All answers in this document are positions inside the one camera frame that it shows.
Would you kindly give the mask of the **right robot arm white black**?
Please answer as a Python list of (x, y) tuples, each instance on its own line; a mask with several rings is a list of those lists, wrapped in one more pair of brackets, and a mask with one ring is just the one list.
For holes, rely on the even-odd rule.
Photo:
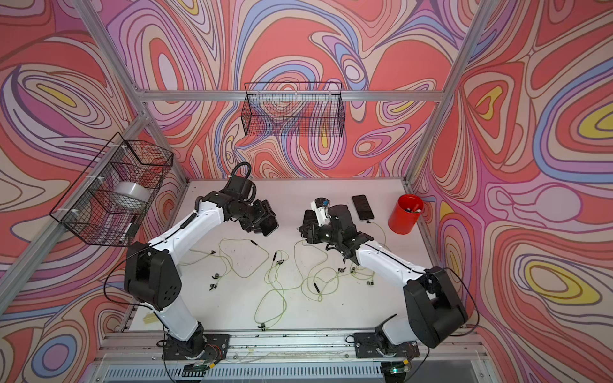
[(344, 204), (330, 206), (318, 198), (305, 211), (300, 235), (309, 244), (325, 244), (344, 261), (373, 271), (393, 286), (401, 287), (406, 315), (394, 314), (375, 328), (375, 343), (386, 354), (397, 346), (419, 341), (437, 347), (469, 319), (449, 274), (440, 267), (410, 263), (359, 231)]

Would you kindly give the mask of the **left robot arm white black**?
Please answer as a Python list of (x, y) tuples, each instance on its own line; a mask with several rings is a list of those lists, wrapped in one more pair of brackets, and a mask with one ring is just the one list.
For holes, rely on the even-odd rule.
[(124, 289), (153, 311), (166, 331), (164, 355), (197, 360), (210, 349), (203, 325), (180, 296), (178, 266), (204, 236), (222, 223), (237, 222), (243, 231), (269, 236), (279, 226), (267, 200), (257, 199), (257, 187), (247, 174), (252, 166), (240, 162), (224, 188), (195, 200), (193, 210), (179, 223), (146, 244), (135, 242), (126, 256)]

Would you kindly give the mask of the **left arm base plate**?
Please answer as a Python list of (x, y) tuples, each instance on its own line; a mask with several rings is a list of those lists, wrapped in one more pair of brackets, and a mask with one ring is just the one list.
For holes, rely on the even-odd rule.
[(228, 354), (229, 334), (194, 334), (188, 341), (167, 336), (162, 346), (164, 361), (219, 362)]

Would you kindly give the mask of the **black phone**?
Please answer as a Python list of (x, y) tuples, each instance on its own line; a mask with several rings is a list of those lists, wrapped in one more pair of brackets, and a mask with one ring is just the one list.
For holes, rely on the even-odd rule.
[(351, 199), (360, 220), (370, 221), (375, 218), (366, 195), (352, 196)]
[(316, 227), (319, 226), (317, 215), (313, 210), (306, 210), (303, 216), (303, 226), (309, 228), (313, 225)]
[(260, 231), (263, 236), (269, 236), (278, 227), (279, 223), (274, 215), (270, 215), (260, 222)]

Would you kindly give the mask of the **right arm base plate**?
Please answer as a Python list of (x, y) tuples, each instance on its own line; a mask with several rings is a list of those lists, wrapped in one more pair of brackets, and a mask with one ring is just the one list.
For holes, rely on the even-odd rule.
[(354, 345), (357, 358), (395, 357), (412, 360), (421, 355), (416, 342), (394, 345), (383, 336), (383, 333), (377, 332), (354, 333), (348, 343)]

